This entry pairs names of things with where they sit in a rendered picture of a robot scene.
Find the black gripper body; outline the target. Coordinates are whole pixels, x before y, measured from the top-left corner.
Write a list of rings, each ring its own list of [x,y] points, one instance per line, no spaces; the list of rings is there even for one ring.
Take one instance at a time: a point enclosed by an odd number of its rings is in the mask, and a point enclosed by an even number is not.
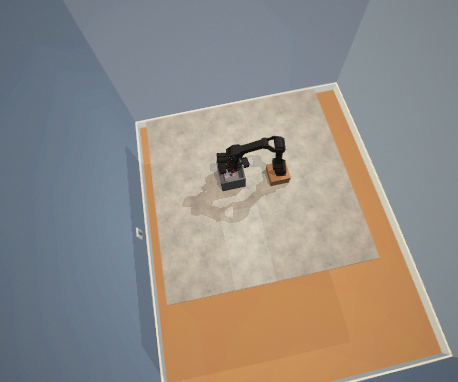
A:
[[[226,169],[228,169],[228,171],[232,171],[233,169],[239,168],[242,166],[242,164],[244,168],[249,167],[250,164],[246,157],[242,158],[241,161],[242,162],[239,161],[237,164],[232,164],[229,161],[229,164],[227,164],[226,166],[224,165],[224,163],[218,164],[218,169],[219,169],[220,174],[222,175],[222,174],[227,173]]]

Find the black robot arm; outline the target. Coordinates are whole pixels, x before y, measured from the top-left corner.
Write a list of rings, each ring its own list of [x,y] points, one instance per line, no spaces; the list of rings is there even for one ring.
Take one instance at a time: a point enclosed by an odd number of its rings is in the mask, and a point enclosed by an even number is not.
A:
[[[274,140],[274,147],[269,145],[270,140]],[[269,138],[262,138],[261,140],[254,141],[245,145],[232,145],[226,149],[226,153],[217,153],[217,163],[227,163],[230,161],[232,164],[237,164],[243,155],[260,149],[268,149],[276,153],[276,157],[272,158],[273,170],[277,176],[286,176],[286,162],[282,159],[285,152],[285,139],[281,136],[272,136]]]

